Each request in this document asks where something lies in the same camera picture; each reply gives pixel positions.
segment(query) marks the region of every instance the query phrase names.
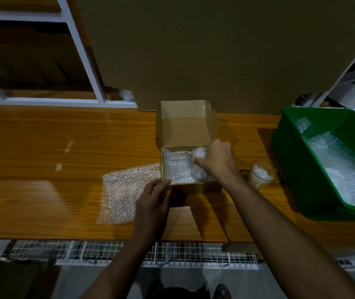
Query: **open cardboard box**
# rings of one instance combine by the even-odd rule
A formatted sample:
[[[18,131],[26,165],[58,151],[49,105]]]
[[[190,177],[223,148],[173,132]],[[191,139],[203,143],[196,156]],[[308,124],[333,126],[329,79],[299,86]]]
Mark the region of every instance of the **open cardboard box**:
[[[205,100],[162,101],[156,115],[156,137],[161,148],[170,152],[192,151],[207,147],[217,138],[219,120],[216,112]],[[164,155],[161,149],[161,178],[164,179]],[[175,191],[191,193],[218,192],[216,181],[178,183],[169,186]]]

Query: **glass cup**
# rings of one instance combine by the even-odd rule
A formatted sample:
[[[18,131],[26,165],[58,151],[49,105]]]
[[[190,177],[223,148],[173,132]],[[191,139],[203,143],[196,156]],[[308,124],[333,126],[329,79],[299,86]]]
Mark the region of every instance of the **glass cup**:
[[[267,161],[257,161],[252,165],[248,182],[258,190],[274,181],[276,176],[277,171],[271,163]]]

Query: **bubble wrap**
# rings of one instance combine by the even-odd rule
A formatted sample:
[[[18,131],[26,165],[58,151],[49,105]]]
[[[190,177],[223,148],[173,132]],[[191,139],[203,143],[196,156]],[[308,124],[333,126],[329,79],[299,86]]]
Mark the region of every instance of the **bubble wrap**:
[[[164,156],[164,178],[170,179],[171,184],[214,181],[213,177],[207,175],[204,170],[194,164],[192,152],[170,152],[166,148],[162,148],[162,151]]]
[[[308,140],[343,201],[355,206],[355,153],[330,132]]]
[[[135,202],[145,185],[160,178],[160,164],[117,171],[103,175],[103,193],[98,224],[119,224],[135,217]]]
[[[296,121],[296,124],[299,131],[303,133],[311,125],[311,122],[307,118],[300,118]]]

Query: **green plastic container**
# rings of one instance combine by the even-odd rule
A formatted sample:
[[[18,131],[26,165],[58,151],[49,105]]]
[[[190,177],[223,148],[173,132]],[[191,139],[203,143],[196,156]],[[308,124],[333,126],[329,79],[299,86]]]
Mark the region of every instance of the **green plastic container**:
[[[311,124],[301,134],[296,122],[303,117]],[[350,109],[286,107],[272,148],[303,216],[315,221],[355,221],[355,206],[342,200],[305,140],[326,131],[355,153],[355,111]]]

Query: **wooden table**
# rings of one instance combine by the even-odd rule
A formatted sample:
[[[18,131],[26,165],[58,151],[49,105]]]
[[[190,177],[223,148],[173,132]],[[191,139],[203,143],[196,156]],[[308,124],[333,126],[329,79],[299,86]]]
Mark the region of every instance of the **wooden table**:
[[[270,138],[279,119],[219,115],[219,137],[232,143],[241,169],[255,161],[276,164]],[[132,223],[96,224],[101,176],[159,158],[155,113],[0,106],[0,238],[129,238]],[[355,245],[355,223],[305,219],[295,212],[289,189],[278,182],[262,194],[316,241]],[[172,211],[164,240],[252,241],[225,192],[191,195],[185,204],[190,207]]]

